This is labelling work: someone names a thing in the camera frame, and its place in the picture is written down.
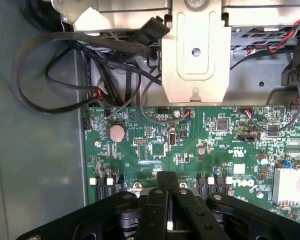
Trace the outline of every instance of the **computer motherboard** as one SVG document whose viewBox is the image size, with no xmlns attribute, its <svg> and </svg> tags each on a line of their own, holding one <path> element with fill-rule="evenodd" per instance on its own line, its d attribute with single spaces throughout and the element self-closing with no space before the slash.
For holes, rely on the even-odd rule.
<svg viewBox="0 0 300 240">
<path fill-rule="evenodd" d="M 300 116 L 285 131 L 295 110 L 284 106 L 147 107 L 83 112 L 88 201 L 120 191 L 140 194 L 156 186 L 159 171 L 176 172 L 180 188 L 206 198 L 223 192 L 300 223 Z"/>
</svg>

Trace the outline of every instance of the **heatsink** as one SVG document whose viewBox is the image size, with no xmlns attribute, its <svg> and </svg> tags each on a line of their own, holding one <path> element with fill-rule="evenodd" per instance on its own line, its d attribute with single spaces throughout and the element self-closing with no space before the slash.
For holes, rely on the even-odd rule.
<svg viewBox="0 0 300 240">
<path fill-rule="evenodd" d="M 272 202 L 279 206 L 300 205 L 300 168 L 274 170 Z"/>
</svg>

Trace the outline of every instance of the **metal bracket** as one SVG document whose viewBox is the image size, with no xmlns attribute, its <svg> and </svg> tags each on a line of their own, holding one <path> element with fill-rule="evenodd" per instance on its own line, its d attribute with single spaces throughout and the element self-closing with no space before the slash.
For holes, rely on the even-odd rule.
<svg viewBox="0 0 300 240">
<path fill-rule="evenodd" d="M 231 28 L 219 0 L 174 0 L 162 39 L 162 86 L 169 102 L 222 102 L 229 84 Z"/>
</svg>

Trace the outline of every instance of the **green circuit board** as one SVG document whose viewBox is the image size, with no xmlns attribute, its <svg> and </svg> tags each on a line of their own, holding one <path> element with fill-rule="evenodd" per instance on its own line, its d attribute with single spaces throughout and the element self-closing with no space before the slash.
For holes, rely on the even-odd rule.
<svg viewBox="0 0 300 240">
<path fill-rule="evenodd" d="M 295 111 L 283 106 L 146 108 L 157 120 L 189 112 L 187 120 L 156 124 L 137 107 L 105 120 L 114 110 L 83 111 L 90 204 L 117 191 L 138 195 L 156 186 L 158 171 L 173 171 L 181 188 L 196 189 L 203 198 L 224 192 L 300 223 L 300 204 L 272 203 L 275 168 L 300 166 L 300 117 L 285 131 L 267 133 L 252 124 L 245 110 L 272 130 L 291 121 Z M 117 129 L 111 132 L 112 126 Z M 120 141 L 118 130 L 125 132 Z"/>
</svg>

